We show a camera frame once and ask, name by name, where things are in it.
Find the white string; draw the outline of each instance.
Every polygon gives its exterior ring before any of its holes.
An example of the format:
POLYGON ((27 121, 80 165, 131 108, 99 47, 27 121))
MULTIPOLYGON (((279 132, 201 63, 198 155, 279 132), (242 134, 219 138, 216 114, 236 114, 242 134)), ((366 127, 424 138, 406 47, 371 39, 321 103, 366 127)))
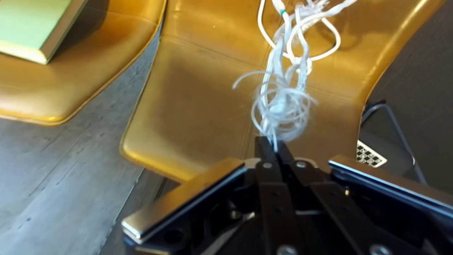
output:
POLYGON ((325 12, 328 0, 307 0, 307 5, 297 5, 293 15, 286 13, 281 0, 272 0, 272 4, 283 19, 283 25, 274 33, 273 40, 262 23, 266 0, 260 0, 257 9, 259 32, 272 47, 266 70, 240 76, 232 89, 238 89, 249 77, 263 77, 260 87, 256 90, 250 120, 257 132, 267 137, 274 151, 277 151, 279 141, 290 142, 298 138, 307 127, 310 107, 314 100, 305 93, 305 81, 311 73, 313 62, 322 60, 339 49, 339 33, 327 18, 338 15, 342 9, 355 4, 355 0, 344 0, 325 12), (304 39, 304 32, 318 22, 334 35, 335 45, 328 52, 310 57, 310 47, 304 39), (300 47, 301 56, 294 56, 293 47, 300 47), (291 63, 286 70, 281 63, 283 59, 291 63))

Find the chair seat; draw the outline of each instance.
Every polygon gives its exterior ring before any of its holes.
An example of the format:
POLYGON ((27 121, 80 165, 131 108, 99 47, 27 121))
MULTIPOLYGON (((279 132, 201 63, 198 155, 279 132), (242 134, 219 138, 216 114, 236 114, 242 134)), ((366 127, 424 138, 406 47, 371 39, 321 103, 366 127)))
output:
MULTIPOLYGON (((187 182, 222 159, 253 158, 250 106, 259 80, 236 91, 230 87, 243 73, 260 67, 171 38, 161 39, 155 63, 121 141, 129 161, 187 182)), ((325 76, 317 83, 341 81, 325 76)), ((324 169, 338 152, 355 158, 362 104, 315 86, 310 94, 318 104, 307 131, 290 149, 324 169)))
POLYGON ((164 2, 120 8, 89 2, 48 66, 0 56, 0 118, 59 125, 106 89, 151 42, 164 2))

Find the floor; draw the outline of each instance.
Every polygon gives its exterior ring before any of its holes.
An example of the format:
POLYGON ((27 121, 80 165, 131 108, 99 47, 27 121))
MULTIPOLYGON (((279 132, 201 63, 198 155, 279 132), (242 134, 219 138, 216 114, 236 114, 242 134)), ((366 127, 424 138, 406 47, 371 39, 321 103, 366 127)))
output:
MULTIPOLYGON (((429 183, 453 193, 451 9, 447 0, 371 100, 388 100, 429 183)), ((123 254, 117 223, 175 186, 117 154, 154 50, 63 127, 0 121, 0 255, 123 254)), ((362 137, 395 158, 400 151, 389 134, 378 118, 362 137)), ((406 175, 405 164, 396 157, 388 166, 406 175)))
POLYGON ((117 148, 154 50, 66 125, 0 121, 0 255, 99 254, 143 175, 117 148))

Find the yellow book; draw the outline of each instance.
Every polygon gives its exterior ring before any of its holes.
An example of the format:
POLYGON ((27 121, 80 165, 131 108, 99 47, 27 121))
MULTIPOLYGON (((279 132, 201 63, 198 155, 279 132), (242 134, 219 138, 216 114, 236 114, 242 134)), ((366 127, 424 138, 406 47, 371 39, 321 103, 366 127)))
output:
POLYGON ((0 53, 48 64, 86 0, 0 0, 0 53))

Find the yellow chair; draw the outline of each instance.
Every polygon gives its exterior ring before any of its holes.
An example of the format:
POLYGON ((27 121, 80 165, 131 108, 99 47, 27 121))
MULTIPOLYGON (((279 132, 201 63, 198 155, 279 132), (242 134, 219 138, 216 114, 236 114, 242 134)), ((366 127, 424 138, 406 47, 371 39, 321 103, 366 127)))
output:
MULTIPOLYGON (((263 70, 269 47, 256 28, 259 2, 168 0, 160 49, 121 154, 136 165, 185 182, 225 158, 253 157, 249 111, 257 80, 232 91, 246 72, 263 70)), ((441 0, 358 0, 332 19, 342 38, 334 56, 314 64, 317 100, 307 131, 289 147, 327 169, 334 155, 355 158, 361 115, 372 89, 441 0)), ((267 0, 264 28, 280 18, 267 0)), ((307 35, 313 52, 332 39, 307 35)))
POLYGON ((0 118, 59 125, 148 46, 164 0, 89 0, 49 66, 0 55, 0 118))

